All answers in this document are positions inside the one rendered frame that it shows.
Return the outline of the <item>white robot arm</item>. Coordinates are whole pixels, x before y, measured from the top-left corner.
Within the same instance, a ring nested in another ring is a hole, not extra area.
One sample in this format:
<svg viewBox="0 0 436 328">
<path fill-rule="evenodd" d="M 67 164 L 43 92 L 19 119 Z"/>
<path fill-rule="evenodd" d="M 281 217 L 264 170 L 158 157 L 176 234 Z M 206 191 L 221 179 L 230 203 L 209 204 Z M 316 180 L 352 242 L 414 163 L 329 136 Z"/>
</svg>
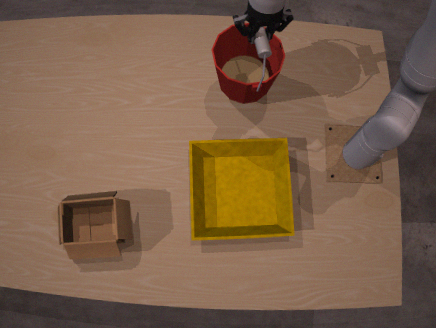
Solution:
<svg viewBox="0 0 436 328">
<path fill-rule="evenodd" d="M 274 14 L 283 9 L 285 1 L 249 0 L 249 3 L 260 13 Z M 431 0 L 423 25 L 408 42 L 399 71 L 402 78 L 400 76 L 374 118 L 371 116 L 343 147 L 343 158 L 354 169 L 372 166 L 383 157 L 381 153 L 404 143 L 429 93 L 436 90 L 436 0 Z"/>
</svg>

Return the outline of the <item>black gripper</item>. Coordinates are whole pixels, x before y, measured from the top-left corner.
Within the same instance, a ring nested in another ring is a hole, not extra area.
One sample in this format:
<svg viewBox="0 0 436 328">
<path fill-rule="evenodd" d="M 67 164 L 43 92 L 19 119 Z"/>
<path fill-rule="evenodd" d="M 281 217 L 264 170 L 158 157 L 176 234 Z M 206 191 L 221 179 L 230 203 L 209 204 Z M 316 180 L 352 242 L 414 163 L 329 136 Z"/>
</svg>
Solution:
<svg viewBox="0 0 436 328">
<path fill-rule="evenodd" d="M 254 44 L 256 32 L 259 31 L 260 27 L 267 26 L 265 31 L 267 38 L 270 42 L 275 31 L 283 31 L 285 27 L 294 19 L 291 9 L 287 9 L 286 11 L 283 11 L 283 9 L 274 14 L 260 13 L 253 9 L 248 0 L 247 11 L 245 12 L 245 14 L 240 17 L 238 15 L 233 16 L 235 27 L 239 30 L 242 36 L 247 36 L 248 42 Z M 248 27 L 244 25 L 245 21 L 249 22 Z M 269 23 L 266 23 L 264 21 L 269 21 Z"/>
</svg>

